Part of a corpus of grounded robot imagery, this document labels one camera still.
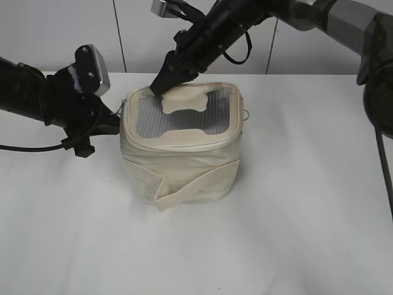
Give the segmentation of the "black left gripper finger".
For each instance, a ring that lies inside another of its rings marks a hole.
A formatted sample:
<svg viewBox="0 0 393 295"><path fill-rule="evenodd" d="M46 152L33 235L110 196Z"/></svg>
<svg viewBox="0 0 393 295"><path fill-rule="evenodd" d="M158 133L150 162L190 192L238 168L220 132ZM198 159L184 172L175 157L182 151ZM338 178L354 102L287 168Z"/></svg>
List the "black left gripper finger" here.
<svg viewBox="0 0 393 295"><path fill-rule="evenodd" d="M94 125L90 135L118 135L119 132L120 116L112 112L105 104L102 104L99 111L98 122Z"/></svg>

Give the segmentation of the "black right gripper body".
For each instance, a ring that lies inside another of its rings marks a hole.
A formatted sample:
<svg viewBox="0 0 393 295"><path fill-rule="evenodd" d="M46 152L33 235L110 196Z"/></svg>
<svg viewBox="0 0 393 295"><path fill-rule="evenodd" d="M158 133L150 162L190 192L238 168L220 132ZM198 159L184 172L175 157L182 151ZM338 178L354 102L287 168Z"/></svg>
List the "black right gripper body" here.
<svg viewBox="0 0 393 295"><path fill-rule="evenodd" d="M166 77L192 81L222 55L234 65L248 60L252 50L248 30L255 24L254 1L216 1L207 14L185 1L169 3L181 10L175 15L192 26L175 35L176 48L165 57ZM242 36L246 38L247 54L244 59L235 60L227 50Z"/></svg>

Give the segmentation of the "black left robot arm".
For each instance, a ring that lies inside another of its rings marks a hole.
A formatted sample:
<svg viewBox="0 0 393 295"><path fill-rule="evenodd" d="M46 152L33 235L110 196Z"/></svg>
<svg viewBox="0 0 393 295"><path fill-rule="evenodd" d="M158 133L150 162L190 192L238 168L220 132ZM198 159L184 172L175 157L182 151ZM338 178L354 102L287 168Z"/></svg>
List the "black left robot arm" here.
<svg viewBox="0 0 393 295"><path fill-rule="evenodd" d="M120 132L119 115L98 95L78 88L74 65L44 75L24 63L1 59L1 110L46 126L60 127L66 134L66 138L54 146L1 145L3 151L38 153L73 149L77 157L87 158L95 152L90 142L92 136Z"/></svg>

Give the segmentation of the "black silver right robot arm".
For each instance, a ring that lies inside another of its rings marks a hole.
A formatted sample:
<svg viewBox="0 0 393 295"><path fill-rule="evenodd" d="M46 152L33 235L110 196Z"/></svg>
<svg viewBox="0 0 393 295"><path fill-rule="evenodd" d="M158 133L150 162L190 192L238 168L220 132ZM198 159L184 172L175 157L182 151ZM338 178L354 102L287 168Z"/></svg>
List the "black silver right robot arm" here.
<svg viewBox="0 0 393 295"><path fill-rule="evenodd" d="M216 1L206 14L185 1L155 1L152 11L192 24L175 35L176 48L151 83L154 94L193 81L250 28L274 17L299 31L318 29L360 56L365 112L392 136L391 15L355 1Z"/></svg>

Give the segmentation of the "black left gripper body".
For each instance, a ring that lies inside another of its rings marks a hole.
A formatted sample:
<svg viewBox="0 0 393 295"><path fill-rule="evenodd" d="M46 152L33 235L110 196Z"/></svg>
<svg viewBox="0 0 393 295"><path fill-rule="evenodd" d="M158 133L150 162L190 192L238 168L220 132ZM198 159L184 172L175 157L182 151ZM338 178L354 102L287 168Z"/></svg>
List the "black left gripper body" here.
<svg viewBox="0 0 393 295"><path fill-rule="evenodd" d="M97 129L103 103L94 94L79 93L74 79L66 69L45 77L42 87L42 119L46 126L56 125L66 133L62 148L72 149L77 157L89 157L95 152L91 134Z"/></svg>

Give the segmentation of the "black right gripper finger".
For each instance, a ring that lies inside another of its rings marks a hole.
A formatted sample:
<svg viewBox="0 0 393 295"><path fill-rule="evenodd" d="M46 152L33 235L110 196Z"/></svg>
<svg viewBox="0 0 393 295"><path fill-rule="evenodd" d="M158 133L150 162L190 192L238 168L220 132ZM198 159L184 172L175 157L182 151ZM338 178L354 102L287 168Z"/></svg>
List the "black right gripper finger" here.
<svg viewBox="0 0 393 295"><path fill-rule="evenodd" d="M169 51L166 54L160 72L150 85L151 91L156 96L164 95L174 87L193 81L198 77L198 72L187 66L176 54Z"/></svg>

